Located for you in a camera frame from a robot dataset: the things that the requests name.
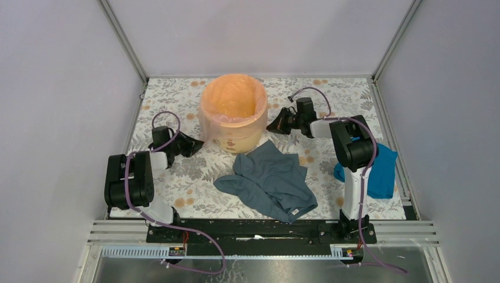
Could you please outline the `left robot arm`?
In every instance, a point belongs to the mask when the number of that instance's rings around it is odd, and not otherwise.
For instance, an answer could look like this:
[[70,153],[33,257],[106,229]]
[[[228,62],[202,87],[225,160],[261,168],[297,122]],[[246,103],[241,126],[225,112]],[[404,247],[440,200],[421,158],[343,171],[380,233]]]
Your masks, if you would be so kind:
[[104,200],[109,208],[145,213],[153,226],[161,226],[160,234],[168,242],[178,241],[183,234],[182,225],[174,221],[173,207],[154,198],[153,172],[170,169],[175,157],[191,157],[204,142],[168,126],[152,130],[152,143],[147,151],[136,153],[130,160],[124,154],[108,158]]

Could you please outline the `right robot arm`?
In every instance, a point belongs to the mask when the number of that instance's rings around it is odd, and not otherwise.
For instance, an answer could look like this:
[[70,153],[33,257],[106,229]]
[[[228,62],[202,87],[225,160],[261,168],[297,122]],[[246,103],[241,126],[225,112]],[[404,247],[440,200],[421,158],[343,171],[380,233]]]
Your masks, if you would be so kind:
[[340,210],[338,235],[352,243],[369,225],[365,200],[367,184],[378,147],[362,115],[318,118],[309,97],[296,100],[296,107],[284,107],[267,125],[275,134],[299,130],[308,138],[331,138],[339,164],[344,169],[344,204]]

